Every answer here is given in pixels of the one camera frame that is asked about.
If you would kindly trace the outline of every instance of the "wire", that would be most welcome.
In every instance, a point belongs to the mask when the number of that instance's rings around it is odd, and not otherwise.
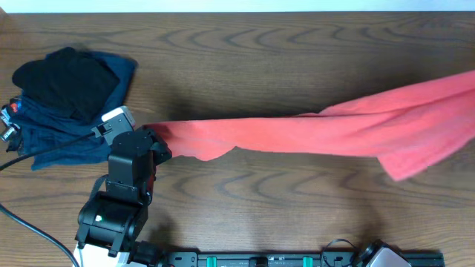
[[[32,156],[44,154],[44,153],[47,153],[47,152],[55,151],[56,149],[63,148],[65,146],[71,145],[75,142],[87,139],[87,138],[92,137],[92,136],[94,136],[94,133],[86,134],[86,135],[81,136],[77,139],[74,139],[74,140],[71,140],[71,141],[68,141],[68,142],[64,142],[64,143],[59,144],[59,145],[57,145],[55,147],[52,147],[52,148],[47,148],[47,149],[44,149],[42,151],[37,151],[37,152],[33,152],[33,153],[26,154],[26,155],[23,155],[23,156],[19,156],[18,158],[14,159],[14,160],[11,160],[11,161],[3,164],[2,166],[0,166],[0,171],[3,171],[5,168],[8,168],[8,167],[10,167],[11,165],[13,165],[15,163],[21,162],[24,159],[28,159],[28,158],[31,158]],[[78,264],[78,262],[77,262],[76,258],[74,257],[73,253],[71,251],[69,251],[69,249],[66,248],[66,246],[63,245],[61,242],[59,242],[56,238],[50,236],[49,234],[45,233],[41,229],[37,228],[36,226],[30,224],[29,222],[23,220],[22,218],[20,218],[18,216],[16,216],[13,212],[11,212],[7,208],[5,208],[1,203],[0,203],[0,211],[3,214],[7,215],[7,217],[9,217],[10,219],[16,221],[17,223],[19,223],[20,225],[23,225],[24,227],[26,227],[28,229],[30,229],[34,233],[36,233],[39,236],[45,238],[46,240],[50,241],[55,246],[57,246],[59,249],[61,249],[61,251],[63,251],[66,254],[66,256],[68,256],[68,258],[71,260],[74,267],[81,267]]]
[[[17,223],[23,225],[24,227],[30,229],[31,231],[35,232],[39,236],[45,238],[46,240],[50,241],[53,243],[55,246],[57,246],[59,249],[61,249],[66,256],[69,257],[71,262],[73,262],[74,267],[81,267],[78,262],[76,261],[76,258],[74,258],[74,255],[69,251],[68,248],[66,248],[65,245],[63,245],[61,242],[59,242],[56,238],[50,236],[49,234],[43,232],[41,229],[37,228],[36,226],[30,224],[29,222],[23,220],[22,218],[16,216],[13,212],[7,210],[2,204],[0,204],[0,211],[7,215],[10,219],[16,221]]]
[[[81,260],[81,266],[84,267],[84,260],[82,260],[82,249],[78,248],[77,250],[79,252],[79,259]]]
[[[55,151],[56,149],[60,149],[60,148],[63,148],[65,146],[72,145],[75,142],[87,139],[87,138],[92,137],[92,136],[94,136],[94,133],[89,133],[89,134],[86,134],[84,136],[81,136],[80,138],[77,138],[77,139],[74,139],[74,140],[71,140],[71,141],[68,141],[68,142],[64,142],[64,143],[59,144],[57,146],[54,146],[52,148],[46,148],[42,151],[36,151],[36,152],[30,153],[30,154],[19,156],[16,159],[10,160],[9,162],[7,162],[7,163],[3,164],[2,166],[0,166],[0,171],[3,171],[5,168],[8,168],[8,167],[10,167],[11,165],[13,165],[15,163],[21,162],[24,159],[29,159],[32,156],[36,156],[36,155],[44,154],[44,153],[47,153],[47,152]]]
[[[335,266],[331,266],[328,261],[327,261],[327,256],[324,256],[324,252],[325,250],[327,250],[331,245],[335,244],[335,243],[338,243],[338,242],[346,242],[348,244],[350,244],[356,251],[359,251],[359,249],[354,246],[350,241],[346,240],[346,239],[343,239],[343,238],[339,238],[339,239],[335,239],[333,240],[332,242],[328,243],[327,246],[325,246],[322,250],[321,250],[321,254],[320,254],[320,265],[322,267],[324,267],[324,262],[325,264],[327,264],[328,267],[335,267]],[[351,258],[350,258],[350,264],[346,264],[345,266],[342,266],[342,267],[350,267],[352,264],[353,264],[353,261],[354,261],[354,256],[353,255]]]

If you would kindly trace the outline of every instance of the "black cloth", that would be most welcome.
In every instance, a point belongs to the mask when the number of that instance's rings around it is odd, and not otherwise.
[[[91,123],[78,119],[64,118],[55,108],[47,107],[22,95],[17,103],[18,112],[11,117],[11,122],[22,129],[22,152],[30,154],[46,148],[52,148],[89,134],[92,127],[102,123],[101,115],[122,105],[137,63],[118,55],[97,51],[89,52],[100,62],[104,62],[119,77],[119,84],[108,97],[102,110]],[[103,138],[90,138],[59,150],[35,156],[32,170],[39,170],[52,165],[94,164],[107,160],[111,148]]]
[[[93,121],[119,84],[106,63],[72,47],[22,65],[12,80],[25,96],[84,122]]]

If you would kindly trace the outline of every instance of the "wooden surface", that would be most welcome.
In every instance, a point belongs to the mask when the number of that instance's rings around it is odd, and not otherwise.
[[[139,124],[291,115],[472,70],[474,37],[473,13],[10,15],[0,33],[0,96],[19,93],[10,77],[21,64],[70,45],[139,62],[126,100]],[[308,251],[378,237],[440,249],[448,266],[475,266],[474,159],[472,142],[396,183],[375,159],[238,149],[211,162],[177,158],[160,168],[140,239]],[[72,249],[77,214],[106,164],[34,173],[30,165],[1,173],[0,201]],[[1,266],[69,265],[5,216],[0,225]]]

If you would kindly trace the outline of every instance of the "pink towel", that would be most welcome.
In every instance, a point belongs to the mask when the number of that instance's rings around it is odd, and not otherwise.
[[[211,160],[234,147],[374,156],[394,180],[423,171],[475,136],[475,71],[409,85],[284,118],[147,125],[174,156]]]

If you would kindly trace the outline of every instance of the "black cable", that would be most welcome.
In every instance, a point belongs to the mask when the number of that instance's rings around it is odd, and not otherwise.
[[[36,234],[38,234],[39,236],[45,238],[46,240],[50,241],[51,243],[53,243],[55,246],[57,246],[59,249],[61,249],[65,254],[66,256],[69,257],[69,259],[71,260],[71,262],[73,262],[73,265],[74,267],[81,267],[76,258],[74,258],[74,255],[73,253],[71,253],[71,251],[69,251],[68,248],[66,248],[65,245],[63,245],[61,242],[59,242],[56,238],[50,236],[49,234],[46,234],[45,232],[43,232],[41,229],[37,228],[36,226],[28,223],[27,221],[23,220],[22,218],[16,216],[13,212],[7,210],[2,204],[0,204],[0,211],[2,213],[4,213],[5,215],[7,215],[7,217],[9,217],[10,219],[16,221],[17,223],[23,225],[24,227],[30,229],[31,231],[35,232]]]
[[[0,166],[0,171],[3,171],[5,168],[10,167],[11,165],[13,165],[17,162],[21,162],[24,159],[28,159],[28,158],[31,158],[32,156],[44,154],[44,153],[47,153],[47,152],[55,151],[56,149],[63,148],[65,146],[71,145],[75,142],[87,139],[87,138],[92,137],[92,136],[94,136],[94,133],[86,134],[86,135],[81,136],[77,139],[74,139],[74,140],[71,140],[71,141],[68,141],[68,142],[64,142],[64,143],[59,144],[59,145],[57,145],[55,147],[52,147],[52,148],[47,148],[47,149],[44,149],[42,151],[37,151],[37,152],[33,152],[31,154],[26,154],[26,155],[20,156],[20,157],[14,159],[14,160],[11,160],[11,161],[3,164],[2,166]],[[69,251],[69,249],[66,248],[66,246],[63,245],[61,242],[59,242],[57,239],[55,239],[54,237],[50,236],[49,234],[43,232],[41,229],[39,229],[36,226],[30,224],[29,222],[23,220],[22,218],[16,216],[13,212],[7,210],[7,208],[5,208],[1,203],[0,203],[0,211],[3,214],[7,215],[7,217],[9,217],[10,219],[16,221],[17,223],[19,223],[20,225],[23,225],[24,227],[26,227],[28,229],[30,229],[34,233],[36,233],[39,236],[45,238],[46,240],[50,241],[55,246],[57,246],[59,249],[61,249],[61,251],[63,251],[66,254],[66,256],[69,257],[69,259],[73,263],[74,267],[81,267],[78,264],[78,262],[77,262],[76,258],[74,257],[73,253],[71,251]]]
[[[327,256],[324,256],[324,252],[325,250],[327,250],[331,245],[335,244],[335,243],[338,243],[338,242],[345,242],[345,243],[348,243],[350,244],[354,249],[355,251],[359,251],[359,249],[354,246],[350,241],[346,240],[346,239],[343,239],[343,238],[339,238],[339,239],[335,239],[333,240],[332,242],[328,243],[327,246],[325,246],[322,250],[321,250],[321,253],[320,253],[320,265],[321,267],[324,267],[324,262],[325,264],[327,264],[328,267],[334,267],[334,266],[331,266],[328,261],[327,261]],[[343,267],[350,267],[352,264],[353,264],[353,261],[354,261],[354,256],[353,255],[351,258],[350,258],[350,264],[347,264]]]
[[[89,134],[86,134],[84,136],[81,136],[80,138],[77,138],[77,139],[74,139],[74,140],[71,140],[71,141],[68,141],[68,142],[64,142],[64,143],[59,144],[57,146],[54,146],[52,148],[46,148],[42,151],[36,151],[36,152],[30,153],[30,154],[19,156],[16,159],[10,160],[9,162],[7,162],[7,163],[3,164],[2,166],[0,166],[0,171],[3,171],[5,168],[8,168],[8,167],[10,167],[11,165],[13,165],[15,163],[21,162],[24,159],[28,159],[28,158],[31,158],[32,156],[44,154],[44,153],[47,153],[47,152],[55,151],[56,149],[63,148],[65,146],[71,145],[75,142],[87,139],[87,138],[92,137],[92,136],[94,136],[94,133],[89,133]]]

